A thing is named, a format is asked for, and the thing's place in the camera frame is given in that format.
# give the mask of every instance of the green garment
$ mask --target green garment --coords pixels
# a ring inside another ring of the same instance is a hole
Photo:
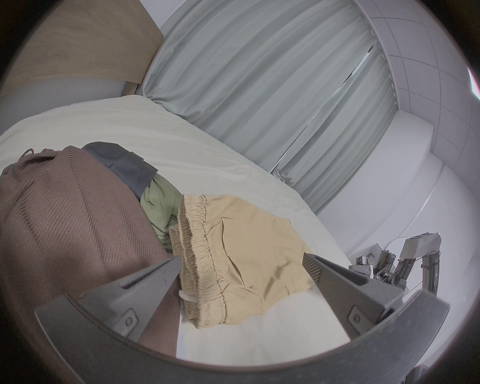
[[[156,174],[140,197],[140,204],[164,245],[167,252],[172,252],[172,243],[168,228],[177,224],[181,193],[170,182]]]

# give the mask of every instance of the ceiling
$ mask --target ceiling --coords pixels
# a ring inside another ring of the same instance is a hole
[[[355,1],[389,56],[400,109],[433,124],[433,153],[480,201],[480,100],[457,44],[417,0]]]

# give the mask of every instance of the bed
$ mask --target bed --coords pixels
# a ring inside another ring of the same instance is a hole
[[[290,219],[312,252],[350,265],[332,236],[293,189],[212,136],[142,96],[74,104],[27,118],[0,136],[0,168],[28,148],[115,142],[143,157],[182,193],[231,194]],[[349,341],[316,287],[291,295],[240,325],[179,325],[177,357],[250,366],[313,356]]]

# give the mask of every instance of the gray curtain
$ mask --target gray curtain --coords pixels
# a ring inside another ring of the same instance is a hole
[[[396,111],[386,62],[345,0],[190,0],[140,93],[276,173],[314,212]]]

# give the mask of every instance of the ribbed brown fabric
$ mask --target ribbed brown fabric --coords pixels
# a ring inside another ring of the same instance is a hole
[[[86,151],[43,150],[0,177],[0,288],[34,352],[64,381],[75,381],[41,331],[34,309],[167,258],[132,191]],[[180,318],[175,281],[139,343],[176,356]]]

